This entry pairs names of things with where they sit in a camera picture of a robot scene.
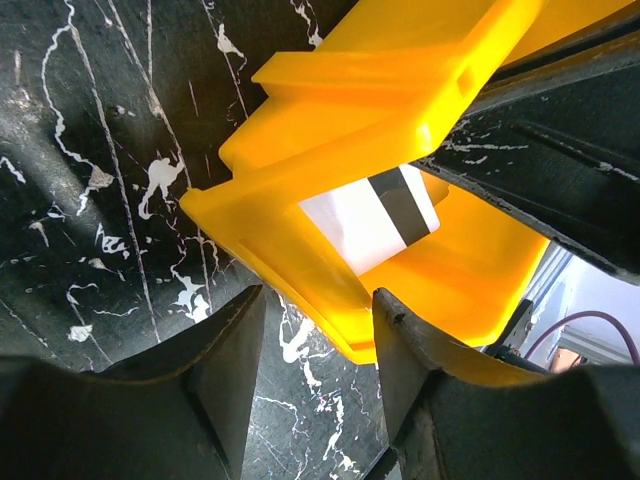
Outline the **orange card box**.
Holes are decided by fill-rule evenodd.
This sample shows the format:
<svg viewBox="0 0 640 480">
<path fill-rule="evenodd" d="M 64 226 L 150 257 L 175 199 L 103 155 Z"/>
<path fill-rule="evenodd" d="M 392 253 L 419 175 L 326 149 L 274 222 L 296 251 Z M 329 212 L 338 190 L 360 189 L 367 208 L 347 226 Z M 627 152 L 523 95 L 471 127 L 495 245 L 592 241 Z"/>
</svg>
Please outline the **orange card box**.
<svg viewBox="0 0 640 480">
<path fill-rule="evenodd" d="M 470 346 L 495 341 L 553 242 L 421 170 L 551 7 L 587 18 L 635 1 L 360 1 L 312 51 L 253 75 L 266 100 L 220 147 L 232 177 L 190 189 L 186 215 L 310 317 L 350 361 L 376 359 L 372 296 L 392 291 Z M 299 203 L 409 164 L 449 185 L 440 227 L 358 276 Z"/>
</svg>

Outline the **white magnetic stripe card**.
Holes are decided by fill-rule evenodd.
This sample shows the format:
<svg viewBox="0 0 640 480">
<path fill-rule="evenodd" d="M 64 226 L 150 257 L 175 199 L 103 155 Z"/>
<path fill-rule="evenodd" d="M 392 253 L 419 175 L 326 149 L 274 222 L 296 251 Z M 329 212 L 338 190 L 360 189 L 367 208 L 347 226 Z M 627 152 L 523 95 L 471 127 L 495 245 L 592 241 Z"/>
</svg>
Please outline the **white magnetic stripe card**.
<svg viewBox="0 0 640 480">
<path fill-rule="evenodd" d="M 404 164 L 299 203 L 358 276 L 440 227 L 449 185 Z"/>
</svg>

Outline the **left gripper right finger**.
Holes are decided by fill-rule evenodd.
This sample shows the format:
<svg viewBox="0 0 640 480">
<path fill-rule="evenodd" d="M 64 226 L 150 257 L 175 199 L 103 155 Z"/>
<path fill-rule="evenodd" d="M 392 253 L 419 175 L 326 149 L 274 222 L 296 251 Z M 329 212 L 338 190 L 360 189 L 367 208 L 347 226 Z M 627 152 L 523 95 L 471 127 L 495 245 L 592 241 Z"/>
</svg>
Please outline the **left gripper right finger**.
<svg viewBox="0 0 640 480">
<path fill-rule="evenodd" d="M 639 370 L 528 370 L 471 348 L 386 289 L 373 325 L 387 479 L 635 479 Z"/>
</svg>

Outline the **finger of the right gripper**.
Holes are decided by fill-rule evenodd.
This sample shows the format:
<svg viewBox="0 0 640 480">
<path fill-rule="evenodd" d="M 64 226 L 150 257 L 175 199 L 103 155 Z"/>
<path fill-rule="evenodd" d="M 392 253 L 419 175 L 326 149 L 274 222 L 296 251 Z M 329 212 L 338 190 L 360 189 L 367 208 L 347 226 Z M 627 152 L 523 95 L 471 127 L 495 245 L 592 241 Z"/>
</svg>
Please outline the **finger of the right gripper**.
<svg viewBox="0 0 640 480">
<path fill-rule="evenodd" d="M 418 167 L 639 281 L 639 8 L 551 6 Z"/>
</svg>

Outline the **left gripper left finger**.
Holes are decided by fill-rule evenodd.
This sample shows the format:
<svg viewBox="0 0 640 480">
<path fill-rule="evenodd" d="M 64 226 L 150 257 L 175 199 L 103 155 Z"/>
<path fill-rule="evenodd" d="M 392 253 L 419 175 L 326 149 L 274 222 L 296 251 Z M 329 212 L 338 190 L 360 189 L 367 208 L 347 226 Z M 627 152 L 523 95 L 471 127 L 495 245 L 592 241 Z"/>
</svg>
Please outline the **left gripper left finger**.
<svg viewBox="0 0 640 480">
<path fill-rule="evenodd" d="M 266 299 L 250 286 L 209 318 L 108 369 L 1 360 L 5 479 L 237 479 Z"/>
</svg>

